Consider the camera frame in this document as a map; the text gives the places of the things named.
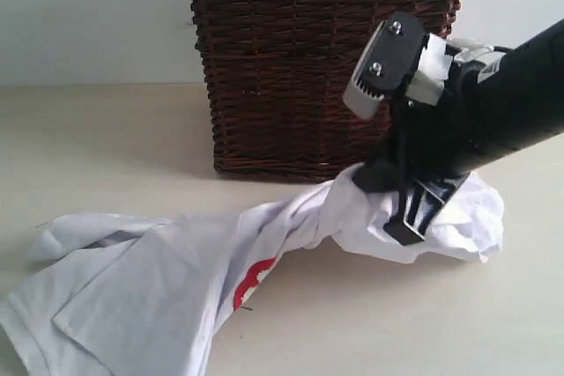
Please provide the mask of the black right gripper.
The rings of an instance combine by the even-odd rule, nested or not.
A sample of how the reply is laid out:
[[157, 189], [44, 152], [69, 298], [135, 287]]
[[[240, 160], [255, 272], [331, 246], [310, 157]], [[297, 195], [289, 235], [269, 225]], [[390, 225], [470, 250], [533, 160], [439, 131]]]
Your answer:
[[383, 229], [402, 246], [425, 240], [430, 224], [479, 167], [467, 106], [478, 73], [477, 65], [453, 65], [434, 106], [407, 96], [412, 72], [393, 70], [398, 80], [386, 89], [380, 65], [366, 65], [354, 79], [370, 100], [390, 100], [392, 126], [352, 180], [367, 193], [399, 191], [397, 213]]

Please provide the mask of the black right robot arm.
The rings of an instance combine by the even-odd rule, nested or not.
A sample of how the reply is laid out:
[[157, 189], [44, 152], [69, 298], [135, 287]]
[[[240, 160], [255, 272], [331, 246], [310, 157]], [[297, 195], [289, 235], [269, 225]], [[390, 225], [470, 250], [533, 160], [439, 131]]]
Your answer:
[[391, 126], [354, 173], [367, 193], [397, 192], [384, 230], [422, 242], [470, 173], [563, 130], [563, 25], [517, 48], [449, 41], [413, 15], [384, 20], [343, 95], [368, 120], [382, 104]]

